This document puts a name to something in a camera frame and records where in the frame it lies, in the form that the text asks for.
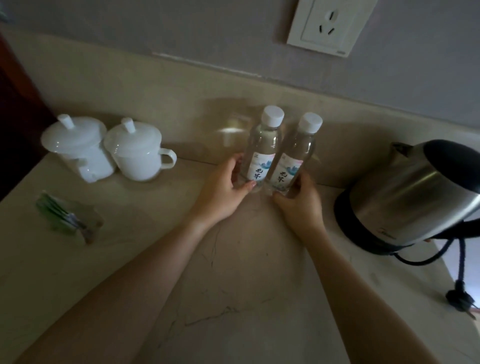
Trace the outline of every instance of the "bottle label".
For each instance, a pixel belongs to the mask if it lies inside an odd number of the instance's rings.
[[[279,191],[285,191],[302,163],[303,160],[293,159],[283,153],[270,179],[270,184]]]
[[[275,153],[260,154],[255,152],[248,168],[247,179],[257,182],[262,181],[270,170],[274,157]]]

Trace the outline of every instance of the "kettle base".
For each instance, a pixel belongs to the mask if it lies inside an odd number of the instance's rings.
[[[404,246],[384,242],[362,225],[353,213],[350,205],[350,189],[346,189],[336,198],[334,214],[340,229],[346,237],[367,252],[378,255],[391,255],[404,248]]]

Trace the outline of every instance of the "mug handle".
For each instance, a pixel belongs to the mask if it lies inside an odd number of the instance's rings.
[[[160,148],[160,150],[158,151],[158,154],[159,155],[164,154],[166,156],[169,156],[173,160],[172,163],[162,164],[162,169],[163,170],[169,170],[170,168],[173,168],[173,166],[175,166],[175,163],[177,163],[177,155],[171,149]]]
[[[77,159],[77,169],[78,169],[78,172],[80,173],[80,176],[87,183],[93,183],[98,180],[98,178],[89,169],[86,158]]]

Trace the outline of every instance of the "woman's right hand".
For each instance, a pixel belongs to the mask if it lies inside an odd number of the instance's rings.
[[[301,170],[300,192],[295,198],[287,198],[279,192],[273,195],[273,201],[280,207],[288,226],[301,238],[307,241],[312,231],[325,233],[322,216],[322,201],[310,175]]]

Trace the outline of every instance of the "marble countertop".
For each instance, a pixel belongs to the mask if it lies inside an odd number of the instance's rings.
[[[10,363],[89,290],[166,233],[189,209],[214,166],[179,159],[153,182],[119,173],[88,185],[46,156],[0,203],[0,361]],[[42,190],[95,205],[98,241],[51,231],[34,201]],[[480,363],[471,319],[444,299],[453,282],[443,261],[410,267],[354,246],[319,186],[333,244],[414,329],[442,363]],[[402,252],[425,259],[422,243]],[[262,193],[200,243],[136,363],[348,363],[313,264]]]

